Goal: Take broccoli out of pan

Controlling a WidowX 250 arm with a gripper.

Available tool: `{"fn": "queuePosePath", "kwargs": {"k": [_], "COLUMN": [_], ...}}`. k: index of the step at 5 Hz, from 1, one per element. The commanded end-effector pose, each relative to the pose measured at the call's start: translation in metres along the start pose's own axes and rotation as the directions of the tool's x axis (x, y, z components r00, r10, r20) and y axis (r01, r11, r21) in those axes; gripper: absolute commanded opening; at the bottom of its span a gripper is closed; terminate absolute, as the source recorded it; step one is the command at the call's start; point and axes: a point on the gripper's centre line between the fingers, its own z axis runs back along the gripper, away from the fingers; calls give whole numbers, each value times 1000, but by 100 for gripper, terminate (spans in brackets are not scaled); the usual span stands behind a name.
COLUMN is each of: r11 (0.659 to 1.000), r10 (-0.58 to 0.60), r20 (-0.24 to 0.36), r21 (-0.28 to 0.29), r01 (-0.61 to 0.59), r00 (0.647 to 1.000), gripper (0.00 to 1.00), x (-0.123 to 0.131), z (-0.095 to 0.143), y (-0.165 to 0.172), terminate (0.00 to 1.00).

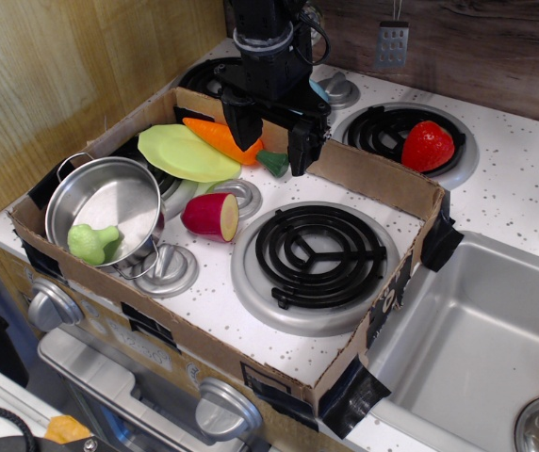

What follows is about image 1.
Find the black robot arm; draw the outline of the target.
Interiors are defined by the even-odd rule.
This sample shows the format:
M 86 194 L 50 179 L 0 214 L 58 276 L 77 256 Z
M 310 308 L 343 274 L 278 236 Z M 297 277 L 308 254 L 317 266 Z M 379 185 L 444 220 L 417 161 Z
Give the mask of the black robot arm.
M 241 62 L 218 66 L 220 99 L 236 145 L 250 148 L 268 121 L 287 130 L 291 173 L 301 176 L 319 159 L 329 134 L 329 102 L 313 88 L 311 30 L 321 26 L 303 1 L 233 1 L 233 41 Z

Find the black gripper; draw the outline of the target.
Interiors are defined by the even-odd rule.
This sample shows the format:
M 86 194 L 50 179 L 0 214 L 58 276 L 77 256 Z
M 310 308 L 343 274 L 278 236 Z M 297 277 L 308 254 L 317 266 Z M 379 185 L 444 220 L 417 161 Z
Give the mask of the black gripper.
M 277 124 L 289 130 L 292 175 L 304 175 L 319 159 L 331 112 L 309 85 L 314 66 L 311 34 L 282 32 L 255 38 L 235 32 L 233 41 L 241 64 L 219 66 L 215 74 L 235 144 L 247 151 L 261 137 L 263 121 Z

